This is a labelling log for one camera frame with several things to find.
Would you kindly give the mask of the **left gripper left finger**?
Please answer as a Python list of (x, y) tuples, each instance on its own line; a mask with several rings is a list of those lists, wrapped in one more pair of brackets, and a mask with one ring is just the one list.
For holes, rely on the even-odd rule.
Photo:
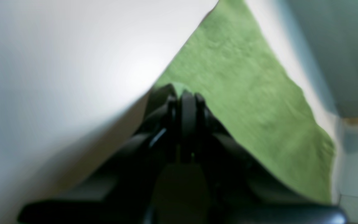
[(21, 224), (139, 224), (166, 164), (160, 149), (177, 116), (172, 85), (151, 94), (148, 116), (118, 151), (58, 197), (25, 205)]

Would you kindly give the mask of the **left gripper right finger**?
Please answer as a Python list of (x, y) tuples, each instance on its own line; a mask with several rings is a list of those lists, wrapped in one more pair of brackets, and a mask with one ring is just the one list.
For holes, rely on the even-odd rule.
[(211, 193), (209, 224), (346, 224), (345, 212), (301, 196), (278, 180), (230, 135), (201, 94), (181, 96), (182, 137), (194, 137)]

